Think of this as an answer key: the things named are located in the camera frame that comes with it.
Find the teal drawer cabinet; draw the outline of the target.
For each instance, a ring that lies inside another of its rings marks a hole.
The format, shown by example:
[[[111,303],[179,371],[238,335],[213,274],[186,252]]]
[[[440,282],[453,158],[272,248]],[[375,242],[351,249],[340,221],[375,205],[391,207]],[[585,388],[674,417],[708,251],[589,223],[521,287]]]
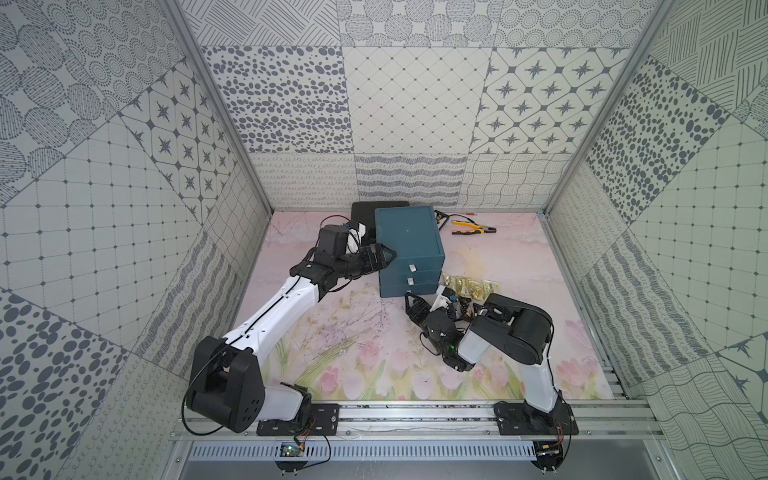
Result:
[[[435,211],[431,206],[379,208],[376,240],[396,252],[379,272],[381,298],[434,294],[445,262]]]

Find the green cookie packet two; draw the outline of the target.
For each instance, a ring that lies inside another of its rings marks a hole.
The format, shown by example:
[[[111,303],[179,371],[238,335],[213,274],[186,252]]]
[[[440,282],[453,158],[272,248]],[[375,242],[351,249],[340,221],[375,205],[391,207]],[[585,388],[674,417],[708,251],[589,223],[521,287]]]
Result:
[[[455,286],[453,289],[462,297],[472,297],[473,287],[472,280],[465,277],[456,277]]]

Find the green cookie packet three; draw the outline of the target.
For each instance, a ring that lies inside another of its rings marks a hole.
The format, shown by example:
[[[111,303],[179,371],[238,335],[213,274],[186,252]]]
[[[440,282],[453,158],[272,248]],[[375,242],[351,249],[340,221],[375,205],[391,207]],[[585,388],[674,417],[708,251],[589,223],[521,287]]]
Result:
[[[487,288],[483,281],[470,280],[468,288],[473,299],[484,301],[487,298]]]

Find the green cookie packet four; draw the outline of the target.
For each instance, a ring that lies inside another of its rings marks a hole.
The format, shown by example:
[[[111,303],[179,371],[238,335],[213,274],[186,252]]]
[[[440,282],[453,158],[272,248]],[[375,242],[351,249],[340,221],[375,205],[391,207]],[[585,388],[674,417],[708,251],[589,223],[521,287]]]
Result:
[[[482,280],[481,286],[482,286],[483,298],[486,299],[489,295],[498,292],[500,284],[495,281]]]

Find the green cookie packet one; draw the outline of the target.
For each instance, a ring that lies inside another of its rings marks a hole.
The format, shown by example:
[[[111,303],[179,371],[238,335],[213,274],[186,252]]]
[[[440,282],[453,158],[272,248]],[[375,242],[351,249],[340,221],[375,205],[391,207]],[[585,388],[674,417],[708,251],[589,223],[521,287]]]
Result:
[[[448,274],[442,273],[441,274],[441,281],[442,281],[442,284],[446,288],[450,288],[451,290],[453,290],[456,293],[459,293],[461,291],[461,288],[462,288],[462,278],[461,277],[457,277],[457,276],[454,276],[454,275],[448,275]]]

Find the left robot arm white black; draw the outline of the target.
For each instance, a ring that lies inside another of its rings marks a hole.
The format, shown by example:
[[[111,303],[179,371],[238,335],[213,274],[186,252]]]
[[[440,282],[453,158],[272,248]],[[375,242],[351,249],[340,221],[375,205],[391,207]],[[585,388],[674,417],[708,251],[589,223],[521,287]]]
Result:
[[[290,269],[264,306],[223,337],[201,340],[193,354],[181,410],[198,413],[235,433],[255,422],[290,434],[310,429],[309,391],[285,383],[266,385],[261,363],[327,294],[394,262],[394,250],[380,243],[363,244],[363,234],[363,225],[353,221],[322,227],[315,245]]]

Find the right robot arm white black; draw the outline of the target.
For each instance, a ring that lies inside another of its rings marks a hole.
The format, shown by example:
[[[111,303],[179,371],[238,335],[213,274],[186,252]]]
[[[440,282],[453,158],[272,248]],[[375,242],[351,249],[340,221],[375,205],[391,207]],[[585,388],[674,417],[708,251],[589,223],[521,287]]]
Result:
[[[528,409],[551,415],[562,402],[549,363],[555,326],[545,310],[497,293],[477,303],[444,286],[432,301],[407,292],[404,302],[427,349],[448,367],[468,372],[494,348],[519,364]]]

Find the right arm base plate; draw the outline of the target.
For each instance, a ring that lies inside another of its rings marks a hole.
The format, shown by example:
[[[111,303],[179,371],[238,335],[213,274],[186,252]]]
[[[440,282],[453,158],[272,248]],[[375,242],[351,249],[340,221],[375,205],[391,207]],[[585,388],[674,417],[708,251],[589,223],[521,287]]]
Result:
[[[558,399],[550,412],[540,411],[527,402],[500,401],[493,405],[496,424],[502,436],[579,434],[571,406]]]

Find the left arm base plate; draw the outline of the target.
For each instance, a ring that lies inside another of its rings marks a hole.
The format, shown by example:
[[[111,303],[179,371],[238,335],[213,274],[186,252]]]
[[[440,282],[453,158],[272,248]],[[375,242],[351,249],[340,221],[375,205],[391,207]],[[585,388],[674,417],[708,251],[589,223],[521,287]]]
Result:
[[[292,420],[259,421],[257,435],[262,437],[335,436],[339,413],[339,404],[311,403],[302,406]]]

